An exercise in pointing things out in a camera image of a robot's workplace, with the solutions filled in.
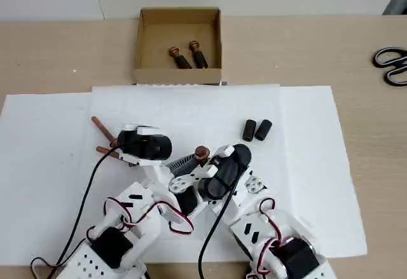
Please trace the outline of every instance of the scissors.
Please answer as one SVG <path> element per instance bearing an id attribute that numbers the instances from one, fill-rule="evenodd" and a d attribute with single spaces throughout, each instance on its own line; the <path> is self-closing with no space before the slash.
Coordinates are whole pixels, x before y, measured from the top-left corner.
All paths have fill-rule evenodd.
<path id="1" fill-rule="evenodd" d="M 379 57 L 384 53 L 391 53 L 398 55 L 397 58 L 392 58 L 388 61 L 380 61 Z M 407 81 L 396 81 L 392 77 L 404 71 L 407 72 L 407 50 L 400 47 L 386 47 L 377 51 L 372 58 L 372 63 L 377 68 L 385 68 L 393 66 L 394 68 L 384 74 L 384 81 L 392 86 L 407 86 Z"/>

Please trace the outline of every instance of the table surface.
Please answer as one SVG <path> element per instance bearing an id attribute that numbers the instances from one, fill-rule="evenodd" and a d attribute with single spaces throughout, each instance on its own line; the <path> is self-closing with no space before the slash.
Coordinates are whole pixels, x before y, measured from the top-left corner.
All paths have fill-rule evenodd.
<path id="1" fill-rule="evenodd" d="M 407 17 L 222 18 L 229 84 L 332 86 L 369 252 L 331 260 L 338 278 L 395 279 L 407 272 L 407 88 L 386 85 L 383 70 L 370 63 L 381 47 L 407 48 L 406 28 Z M 136 32 L 137 20 L 0 23 L 0 104 L 7 93 L 132 83 Z M 208 263 L 205 273 L 237 279 L 245 267 Z M 195 263 L 154 264 L 149 272 L 155 279 L 198 278 Z M 31 276 L 26 267 L 2 267 L 0 278 Z"/>

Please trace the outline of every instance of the open cardboard box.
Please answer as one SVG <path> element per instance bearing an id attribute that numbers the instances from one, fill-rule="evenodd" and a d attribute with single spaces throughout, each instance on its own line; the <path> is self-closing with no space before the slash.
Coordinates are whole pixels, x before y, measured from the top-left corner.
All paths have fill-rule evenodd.
<path id="1" fill-rule="evenodd" d="M 221 82 L 221 12 L 218 8 L 143 8 L 137 34 L 137 84 L 215 84 Z M 209 68 L 197 69 L 189 49 L 198 41 Z M 177 46 L 193 69 L 178 69 L 169 48 Z"/>

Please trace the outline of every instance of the black cable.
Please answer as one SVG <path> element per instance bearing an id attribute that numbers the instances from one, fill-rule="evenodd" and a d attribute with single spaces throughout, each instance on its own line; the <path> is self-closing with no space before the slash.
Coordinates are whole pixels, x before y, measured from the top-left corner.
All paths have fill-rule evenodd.
<path id="1" fill-rule="evenodd" d="M 35 272 L 35 269 L 34 269 L 34 262 L 36 262 L 37 260 L 40 260 L 42 263 L 44 263 L 45 265 L 47 265 L 49 268 L 53 268 L 53 269 L 56 270 L 56 269 L 59 268 L 60 266 L 64 265 L 64 264 L 73 256 L 73 254 L 77 251 L 77 249 L 79 248 L 79 246 L 80 246 L 85 240 L 86 240 L 86 239 L 82 239 L 82 240 L 77 244 L 77 246 L 74 248 L 74 250 L 69 254 L 69 256 L 68 256 L 65 260 L 63 260 L 61 263 L 52 265 L 52 264 L 50 264 L 47 260 L 45 260 L 45 259 L 42 258 L 42 257 L 35 257 L 35 258 L 33 258 L 33 260 L 31 260 L 31 262 L 30 262 L 30 270 L 31 270 L 31 274 L 33 275 L 33 277 L 34 277 L 35 279 L 38 279 L 38 276 L 37 276 L 37 274 L 36 274 L 36 272 Z"/>
<path id="2" fill-rule="evenodd" d="M 74 223 L 74 227 L 72 228 L 71 235 L 69 236 L 69 239 L 68 239 L 68 241 L 67 241 L 67 243 L 65 245 L 65 248 L 63 249 L 61 255 L 59 256 L 56 265 L 59 265 L 61 263 L 61 261 L 63 260 L 66 252 L 68 251 L 69 246 L 72 243 L 72 239 L 74 238 L 76 229 L 78 228 L 79 220 L 81 219 L 82 212 L 83 212 L 83 207 L 85 206 L 86 197 L 89 194 L 90 186 L 92 185 L 93 178 L 95 177 L 96 170 L 98 169 L 98 167 L 100 166 L 102 161 L 104 161 L 110 154 L 112 154 L 115 150 L 119 149 L 120 147 L 121 146 L 117 146 L 117 147 L 113 147 L 112 149 L 110 149 L 105 155 L 103 155 L 100 158 L 100 160 L 96 163 L 95 167 L 93 168 L 93 172 L 92 172 L 92 174 L 90 176 L 88 186 L 86 187 L 85 193 L 83 195 L 81 206 L 79 208 L 78 215 L 76 216 L 76 220 L 75 220 L 75 223 Z M 48 277 L 46 277 L 46 279 L 51 279 L 52 276 L 55 274 L 56 270 L 57 270 L 56 268 L 53 268 L 51 270 L 51 273 L 48 275 Z"/>
<path id="3" fill-rule="evenodd" d="M 241 170 L 244 169 L 243 172 L 246 171 L 247 167 L 242 164 L 239 155 L 237 155 L 237 153 L 234 153 L 234 155 L 235 155 L 235 158 L 237 159 L 237 163 L 238 163 L 238 166 L 240 167 L 240 169 Z M 239 171 L 236 178 L 235 178 L 235 181 L 233 182 L 233 187 L 232 187 L 231 191 L 229 192 L 228 197 L 224 201 L 223 207 L 222 207 L 219 215 L 217 216 L 214 224 L 212 225 L 212 228 L 210 229 L 210 231 L 208 233 L 208 236 L 206 237 L 206 239 L 205 239 L 205 241 L 204 241 L 204 243 L 202 245 L 201 251 L 199 253 L 199 258 L 198 258 L 198 272 L 199 272 L 200 279 L 205 279 L 204 273 L 202 271 L 202 258 L 204 257 L 206 247 L 208 246 L 208 243 L 209 243 L 210 239 L 212 238 L 212 235 L 214 234 L 214 232 L 215 232 L 215 230 L 217 228 L 217 225 L 221 221 L 224 212 L 228 208 L 228 205 L 229 205 L 229 203 L 230 203 L 230 201 L 231 201 L 231 199 L 233 197 L 233 194 L 234 194 L 234 192 L 236 190 L 237 184 L 239 183 L 239 179 L 240 179 L 241 175 L 242 175 L 242 171 Z"/>

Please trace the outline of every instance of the white foam sheet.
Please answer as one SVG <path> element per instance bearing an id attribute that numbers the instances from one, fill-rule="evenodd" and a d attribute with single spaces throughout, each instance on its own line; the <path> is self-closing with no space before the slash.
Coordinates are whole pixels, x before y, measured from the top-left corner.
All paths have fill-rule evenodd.
<path id="1" fill-rule="evenodd" d="M 7 96 L 0 117 L 0 264 L 59 256 L 82 196 L 89 96 Z"/>
<path id="2" fill-rule="evenodd" d="M 167 133 L 173 145 L 169 161 L 193 153 L 196 146 L 205 145 L 214 152 L 225 144 L 241 141 L 246 119 L 274 122 L 273 132 L 264 142 L 246 143 L 252 151 L 254 174 L 266 179 L 282 208 L 291 210 L 284 143 L 280 117 L 279 86 L 116 86 L 95 87 L 90 102 L 90 116 L 97 116 L 113 134 L 120 132 L 122 123 L 142 123 L 157 126 Z M 82 175 L 92 171 L 100 154 L 95 146 L 107 146 L 107 140 L 89 120 Z M 97 209 L 107 195 L 117 195 L 126 185 L 137 180 L 134 168 L 110 160 L 97 172 L 86 218 L 80 231 L 100 221 Z M 206 210 L 195 220 L 191 236 L 170 233 L 166 225 L 160 240 L 148 251 L 146 262 L 196 262 L 200 247 L 209 232 L 215 215 Z M 241 261 L 246 256 L 227 228 L 220 224 L 210 242 L 205 261 Z"/>
<path id="3" fill-rule="evenodd" d="M 367 253 L 331 88 L 282 87 L 281 105 L 294 214 L 326 257 Z"/>

